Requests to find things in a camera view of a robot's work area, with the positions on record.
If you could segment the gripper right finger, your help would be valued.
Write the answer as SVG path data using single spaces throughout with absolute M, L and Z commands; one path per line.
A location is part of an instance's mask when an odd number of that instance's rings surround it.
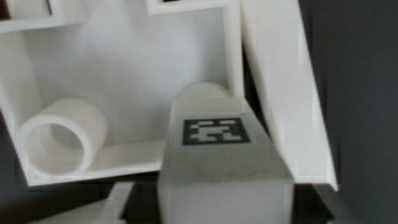
M 314 184 L 312 188 L 330 214 L 326 224 L 364 224 L 349 212 L 333 187 L 328 184 Z

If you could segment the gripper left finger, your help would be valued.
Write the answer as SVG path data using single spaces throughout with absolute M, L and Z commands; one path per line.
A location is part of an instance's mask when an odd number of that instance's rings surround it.
M 133 182 L 117 182 L 102 200 L 28 224 L 127 224 L 120 215 L 133 186 Z

